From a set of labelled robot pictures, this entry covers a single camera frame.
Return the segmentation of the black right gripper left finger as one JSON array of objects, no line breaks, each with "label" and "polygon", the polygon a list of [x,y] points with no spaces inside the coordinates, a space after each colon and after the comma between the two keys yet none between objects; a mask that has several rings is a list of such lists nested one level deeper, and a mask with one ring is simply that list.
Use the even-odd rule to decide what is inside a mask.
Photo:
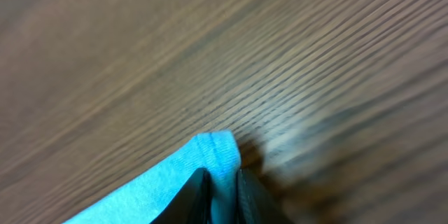
[{"label": "black right gripper left finger", "polygon": [[196,169],[151,224],[207,224],[211,220],[211,175]]}]

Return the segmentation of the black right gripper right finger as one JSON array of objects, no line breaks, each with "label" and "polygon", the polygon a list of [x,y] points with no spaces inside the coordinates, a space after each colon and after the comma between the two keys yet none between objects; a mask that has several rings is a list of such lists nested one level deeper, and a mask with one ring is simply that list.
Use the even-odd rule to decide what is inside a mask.
[{"label": "black right gripper right finger", "polygon": [[292,224],[274,198],[247,169],[237,172],[238,224]]}]

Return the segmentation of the light blue t-shirt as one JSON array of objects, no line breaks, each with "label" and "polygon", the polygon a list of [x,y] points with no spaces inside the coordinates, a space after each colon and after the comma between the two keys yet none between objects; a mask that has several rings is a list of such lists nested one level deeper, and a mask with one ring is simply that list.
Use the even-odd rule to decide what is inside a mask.
[{"label": "light blue t-shirt", "polygon": [[211,175],[211,222],[233,223],[241,157],[230,130],[194,136],[175,153],[67,223],[150,223],[198,168]]}]

